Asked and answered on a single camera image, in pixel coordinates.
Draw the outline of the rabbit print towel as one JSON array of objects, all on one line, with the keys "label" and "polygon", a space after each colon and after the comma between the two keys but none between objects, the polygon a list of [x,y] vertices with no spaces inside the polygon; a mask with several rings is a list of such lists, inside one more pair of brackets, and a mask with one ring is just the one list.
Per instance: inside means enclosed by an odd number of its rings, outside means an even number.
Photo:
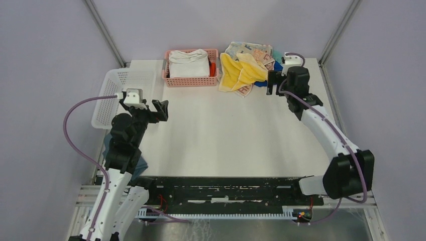
[{"label": "rabbit print towel", "polygon": [[[275,62],[275,59],[272,57],[272,51],[273,48],[270,45],[231,42],[224,53],[229,54],[231,58],[236,61],[238,61],[238,58],[236,57],[237,53],[249,53],[253,55],[257,61],[261,62],[268,71],[272,71]],[[254,86],[254,84],[251,84],[249,86],[242,87],[233,93],[240,97],[245,97],[250,94]]]}]

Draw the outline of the yellow duck towel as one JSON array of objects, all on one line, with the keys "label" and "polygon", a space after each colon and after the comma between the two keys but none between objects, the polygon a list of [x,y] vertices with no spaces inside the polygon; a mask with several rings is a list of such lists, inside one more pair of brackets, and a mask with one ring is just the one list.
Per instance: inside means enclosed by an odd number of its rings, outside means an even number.
[{"label": "yellow duck towel", "polygon": [[253,55],[249,53],[237,53],[238,61],[227,53],[220,54],[222,75],[219,82],[219,91],[234,92],[249,86],[257,81],[267,79],[268,70]]}]

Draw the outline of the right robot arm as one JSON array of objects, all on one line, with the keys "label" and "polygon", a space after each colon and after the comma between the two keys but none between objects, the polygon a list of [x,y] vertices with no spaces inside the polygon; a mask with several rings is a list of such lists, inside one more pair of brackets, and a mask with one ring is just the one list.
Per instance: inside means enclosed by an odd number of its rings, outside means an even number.
[{"label": "right robot arm", "polygon": [[275,87],[276,95],[286,97],[289,110],[309,128],[330,161],[322,176],[301,178],[299,186],[291,189],[290,199],[303,205],[311,195],[323,195],[364,203],[372,188],[374,155],[343,134],[320,98],[309,91],[309,80],[308,69],[300,66],[290,67],[286,74],[269,71],[267,75],[267,95]]}]

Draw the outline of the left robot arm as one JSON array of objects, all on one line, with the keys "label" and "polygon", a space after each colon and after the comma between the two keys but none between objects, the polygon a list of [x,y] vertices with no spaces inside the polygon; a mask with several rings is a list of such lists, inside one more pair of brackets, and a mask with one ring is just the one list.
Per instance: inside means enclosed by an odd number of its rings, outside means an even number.
[{"label": "left robot arm", "polygon": [[148,124],[168,120],[167,100],[153,100],[155,111],[149,109],[146,100],[141,104],[142,108],[125,107],[125,113],[112,119],[105,164],[98,167],[103,172],[101,190],[85,225],[69,240],[122,240],[138,210],[157,200],[156,188],[132,184],[125,201],[120,202],[141,157],[139,146]]}]

